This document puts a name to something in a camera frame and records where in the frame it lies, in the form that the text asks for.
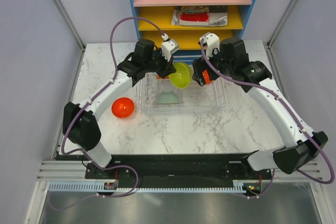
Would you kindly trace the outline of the red plastic bowl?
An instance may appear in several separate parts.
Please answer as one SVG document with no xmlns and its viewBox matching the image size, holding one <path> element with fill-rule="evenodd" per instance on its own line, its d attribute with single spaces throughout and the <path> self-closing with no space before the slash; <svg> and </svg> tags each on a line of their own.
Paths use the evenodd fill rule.
<svg viewBox="0 0 336 224">
<path fill-rule="evenodd" d="M 208 85 L 211 84 L 213 81 L 210 79 L 209 73 L 207 70 L 204 70 L 202 72 L 202 77 L 201 77 L 202 84 Z"/>
</svg>

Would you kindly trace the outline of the lime green bowl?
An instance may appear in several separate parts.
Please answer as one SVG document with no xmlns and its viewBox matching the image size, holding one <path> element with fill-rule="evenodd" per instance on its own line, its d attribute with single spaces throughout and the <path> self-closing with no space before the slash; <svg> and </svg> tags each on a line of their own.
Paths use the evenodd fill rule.
<svg viewBox="0 0 336 224">
<path fill-rule="evenodd" d="M 186 88 L 192 79 L 192 71 L 189 65 L 183 62 L 173 63 L 176 72 L 169 75 L 169 79 L 175 87 L 179 89 Z"/>
</svg>

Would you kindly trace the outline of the pale green bowl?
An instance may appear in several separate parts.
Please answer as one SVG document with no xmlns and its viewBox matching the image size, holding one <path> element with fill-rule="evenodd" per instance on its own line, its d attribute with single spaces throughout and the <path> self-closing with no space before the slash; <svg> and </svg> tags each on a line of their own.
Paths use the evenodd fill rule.
<svg viewBox="0 0 336 224">
<path fill-rule="evenodd" d="M 156 104 L 179 104 L 180 99 L 172 90 L 162 91 L 155 100 Z"/>
</svg>

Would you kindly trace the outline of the clear wire dish rack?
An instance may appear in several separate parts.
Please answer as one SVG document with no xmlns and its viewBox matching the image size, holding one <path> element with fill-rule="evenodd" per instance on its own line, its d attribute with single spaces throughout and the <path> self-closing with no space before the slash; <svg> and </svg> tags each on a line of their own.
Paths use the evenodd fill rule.
<svg viewBox="0 0 336 224">
<path fill-rule="evenodd" d="M 225 107 L 225 91 L 222 79 L 199 86 L 194 80 L 184 89 L 172 85 L 169 79 L 157 79 L 156 73 L 147 73 L 136 85 L 138 105 L 145 114 L 201 114 L 216 113 Z M 156 104 L 158 95 L 172 90 L 180 99 L 179 104 Z"/>
</svg>

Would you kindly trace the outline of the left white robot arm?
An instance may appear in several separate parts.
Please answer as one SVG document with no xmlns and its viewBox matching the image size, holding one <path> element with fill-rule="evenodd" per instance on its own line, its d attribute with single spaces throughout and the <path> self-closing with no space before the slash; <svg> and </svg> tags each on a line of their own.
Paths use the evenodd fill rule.
<svg viewBox="0 0 336 224">
<path fill-rule="evenodd" d="M 172 54 L 178 43 L 169 39 L 158 48 L 153 41 L 140 39 L 116 68 L 114 76 L 80 103 L 69 102 L 64 107 L 64 139 L 79 146 L 97 165 L 97 173 L 111 178 L 115 173 L 112 156 L 101 142 L 98 121 L 113 102 L 135 86 L 147 73 L 155 72 L 164 78 L 176 70 Z"/>
</svg>

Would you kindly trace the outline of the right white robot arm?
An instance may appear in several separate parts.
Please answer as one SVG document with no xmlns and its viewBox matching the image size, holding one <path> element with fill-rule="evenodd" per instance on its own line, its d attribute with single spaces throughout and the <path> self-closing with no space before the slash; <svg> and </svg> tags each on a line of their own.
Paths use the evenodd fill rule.
<svg viewBox="0 0 336 224">
<path fill-rule="evenodd" d="M 282 139 L 282 147 L 245 156 L 240 166 L 245 178 L 254 178 L 268 168 L 292 174 L 319 155 L 328 142 L 327 135 L 315 131 L 294 111 L 266 65 L 249 60 L 243 40 L 220 41 L 214 33 L 207 33 L 199 39 L 199 45 L 202 56 L 193 61 L 193 80 L 203 86 L 203 74 L 207 72 L 211 80 L 222 77 L 240 86 L 268 115 Z"/>
</svg>

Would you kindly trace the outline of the red cover magazine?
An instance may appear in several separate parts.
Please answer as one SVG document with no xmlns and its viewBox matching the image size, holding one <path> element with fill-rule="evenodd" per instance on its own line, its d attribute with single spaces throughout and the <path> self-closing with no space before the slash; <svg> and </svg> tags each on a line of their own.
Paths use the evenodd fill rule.
<svg viewBox="0 0 336 224">
<path fill-rule="evenodd" d="M 175 6 L 171 25 L 175 26 L 209 26 L 208 6 Z"/>
</svg>

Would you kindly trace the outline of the spiral notebook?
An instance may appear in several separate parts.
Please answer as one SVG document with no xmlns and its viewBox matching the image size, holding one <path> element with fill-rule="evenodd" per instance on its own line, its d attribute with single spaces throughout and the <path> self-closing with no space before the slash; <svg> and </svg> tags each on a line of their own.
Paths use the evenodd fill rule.
<svg viewBox="0 0 336 224">
<path fill-rule="evenodd" d="M 222 27 L 228 24 L 228 7 L 226 5 L 209 6 L 209 26 Z"/>
</svg>

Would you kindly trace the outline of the blue shelf unit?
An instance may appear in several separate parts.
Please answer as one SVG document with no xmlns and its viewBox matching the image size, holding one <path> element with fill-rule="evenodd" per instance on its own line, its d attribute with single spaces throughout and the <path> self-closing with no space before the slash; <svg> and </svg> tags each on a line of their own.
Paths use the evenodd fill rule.
<svg viewBox="0 0 336 224">
<path fill-rule="evenodd" d="M 179 44 L 177 61 L 190 64 L 201 54 L 199 39 L 242 39 L 256 0 L 130 0 L 136 36 L 161 45 L 162 32 Z"/>
</svg>

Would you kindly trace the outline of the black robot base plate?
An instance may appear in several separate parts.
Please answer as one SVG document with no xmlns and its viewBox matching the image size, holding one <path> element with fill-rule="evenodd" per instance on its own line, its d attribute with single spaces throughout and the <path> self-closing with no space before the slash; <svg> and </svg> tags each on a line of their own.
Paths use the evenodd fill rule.
<svg viewBox="0 0 336 224">
<path fill-rule="evenodd" d="M 241 163 L 242 154 L 114 155 L 109 170 L 88 164 L 86 179 L 117 179 L 133 187 L 232 186 L 235 180 L 271 179 L 271 170 L 258 172 Z"/>
</svg>

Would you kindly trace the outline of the aluminium frame rail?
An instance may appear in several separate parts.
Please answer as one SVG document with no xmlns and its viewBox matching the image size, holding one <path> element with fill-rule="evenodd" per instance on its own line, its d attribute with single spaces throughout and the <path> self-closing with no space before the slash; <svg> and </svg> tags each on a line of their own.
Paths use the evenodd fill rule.
<svg viewBox="0 0 336 224">
<path fill-rule="evenodd" d="M 318 163 L 313 161 L 302 170 L 317 179 L 322 178 Z M 85 179 L 86 168 L 81 161 L 43 161 L 38 172 L 38 179 L 56 181 L 82 181 Z M 274 180 L 277 183 L 311 182 L 299 172 L 287 175 L 280 170 L 275 171 Z"/>
</svg>

